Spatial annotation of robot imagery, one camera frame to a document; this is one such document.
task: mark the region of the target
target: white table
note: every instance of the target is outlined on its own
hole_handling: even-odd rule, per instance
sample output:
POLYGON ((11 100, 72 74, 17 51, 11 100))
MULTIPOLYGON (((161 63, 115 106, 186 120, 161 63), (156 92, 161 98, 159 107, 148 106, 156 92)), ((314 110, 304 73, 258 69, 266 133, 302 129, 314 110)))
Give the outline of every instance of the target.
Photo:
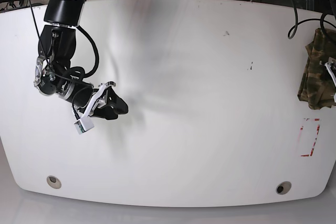
MULTIPOLYGON (((40 31, 44 11, 34 8, 40 31)), ((300 19, 319 16, 299 10, 300 19)), ((30 10, 0 14, 0 136, 17 184, 60 197, 163 207, 320 194, 336 160, 336 111, 313 111, 297 98, 304 46, 319 24, 301 25, 288 40, 293 22, 291 8, 246 2, 89 1, 81 26, 101 58, 88 80, 115 81, 130 112, 116 121, 93 119, 96 127, 78 135, 71 105, 33 86, 38 39, 30 10), (318 124, 314 153, 302 157, 318 124), (50 175, 60 189, 47 184, 50 175), (291 190, 277 194, 285 181, 291 190)), ((88 71, 93 61, 91 45, 77 33, 72 66, 88 71)))

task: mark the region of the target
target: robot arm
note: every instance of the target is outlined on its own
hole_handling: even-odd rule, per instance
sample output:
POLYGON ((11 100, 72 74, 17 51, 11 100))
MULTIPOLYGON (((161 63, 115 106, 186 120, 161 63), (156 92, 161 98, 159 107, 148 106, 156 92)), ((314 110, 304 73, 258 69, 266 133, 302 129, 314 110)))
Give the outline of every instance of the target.
POLYGON ((119 114, 128 113, 127 104, 117 96, 114 82, 99 85, 95 89, 83 79, 98 69, 99 53, 90 35, 79 26, 80 15, 86 0, 49 0, 45 25, 38 45, 34 86, 44 95, 58 94, 70 102, 79 133, 93 128, 92 116, 114 120, 119 114), (76 30, 83 33, 92 44, 95 63, 91 71, 72 67, 71 59, 76 50, 76 30))

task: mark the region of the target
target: camouflage fabric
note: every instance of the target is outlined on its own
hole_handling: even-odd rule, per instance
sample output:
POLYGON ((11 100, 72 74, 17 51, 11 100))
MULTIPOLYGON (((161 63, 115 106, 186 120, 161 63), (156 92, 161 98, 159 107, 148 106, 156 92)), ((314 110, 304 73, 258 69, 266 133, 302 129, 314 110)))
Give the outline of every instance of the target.
MULTIPOLYGON (((327 29, 327 33, 336 40, 336 31, 327 29)), ((308 102, 312 110, 336 105, 333 99, 336 88, 326 67, 320 65, 320 62, 328 62, 330 57, 336 60, 336 46, 319 28, 316 29, 314 41, 306 46, 306 50, 309 57, 301 80, 299 100, 308 102)))

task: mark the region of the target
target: white tabletop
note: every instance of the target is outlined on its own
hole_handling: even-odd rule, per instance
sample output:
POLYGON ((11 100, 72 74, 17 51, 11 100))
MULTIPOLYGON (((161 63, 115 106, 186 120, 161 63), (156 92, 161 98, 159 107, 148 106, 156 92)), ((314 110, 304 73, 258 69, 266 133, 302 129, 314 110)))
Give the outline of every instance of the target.
MULTIPOLYGON (((34 8, 40 31, 44 11, 34 8)), ((300 19, 319 16, 299 11, 300 19)), ((246 2, 89 1, 81 26, 101 59, 88 81, 115 81, 130 112, 116 121, 93 119, 96 127, 78 135, 71 105, 33 86, 38 39, 30 10, 0 14, 0 136, 17 184, 74 199, 167 207, 320 194, 336 160, 336 112, 310 110, 297 98, 304 46, 319 24, 301 25, 288 40, 293 22, 291 8, 246 2), (314 153, 302 157, 317 125, 314 153), (48 186, 50 175, 60 189, 48 186), (292 188, 278 195, 285 181, 292 188)), ((91 45, 77 33, 72 66, 88 71, 93 61, 91 45)))

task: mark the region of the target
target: round hole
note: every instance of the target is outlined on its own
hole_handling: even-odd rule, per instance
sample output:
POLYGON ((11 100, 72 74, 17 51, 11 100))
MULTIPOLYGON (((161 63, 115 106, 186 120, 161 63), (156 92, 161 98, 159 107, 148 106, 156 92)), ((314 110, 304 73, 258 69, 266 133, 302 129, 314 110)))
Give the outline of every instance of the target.
POLYGON ((56 178, 55 176, 48 176, 47 177, 47 183, 53 189, 59 189, 62 186, 61 181, 58 178, 56 178))
POLYGON ((289 190, 292 188, 291 182, 282 182, 280 185, 277 186, 276 192, 277 194, 284 195, 289 192, 289 190))

